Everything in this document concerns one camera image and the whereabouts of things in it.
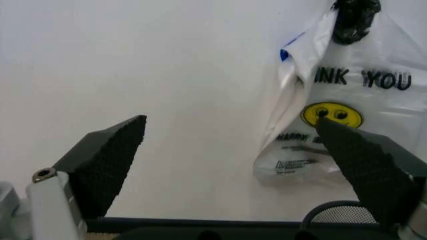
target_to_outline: white wall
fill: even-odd
[[[252,177],[278,50],[328,5],[1,0],[0,179],[23,196],[33,172],[85,133],[145,114],[146,138],[109,216],[300,220],[354,198],[347,185],[277,190]],[[383,6],[427,50],[427,1]]]

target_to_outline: gray metal part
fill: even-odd
[[[0,182],[0,239],[18,239],[12,227],[12,214],[20,200],[12,184]]]

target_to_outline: black mesh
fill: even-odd
[[[357,201],[333,201],[311,210],[301,228],[312,223],[322,224],[377,224],[372,214]]]
[[[377,221],[364,207],[336,206],[319,212],[311,223],[375,224]]]

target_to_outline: screw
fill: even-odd
[[[32,176],[32,182],[38,183],[46,179],[50,179],[51,177],[54,177],[57,175],[57,171],[53,167],[47,167],[43,168],[41,170],[38,170],[34,173]]]

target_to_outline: black surface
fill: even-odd
[[[384,227],[404,223],[418,204],[424,185],[422,177],[420,181],[412,181],[408,173],[423,175],[425,163],[388,137],[325,117],[319,118],[316,130],[361,204],[375,220]]]
[[[138,146],[146,116],[135,116],[87,134],[53,167],[69,175],[71,189],[85,219],[103,217],[122,189]]]
[[[87,221],[91,233],[122,234],[116,240],[275,240],[295,239],[300,222],[212,221],[107,217]],[[313,224],[310,233],[320,240],[394,240],[375,224]]]

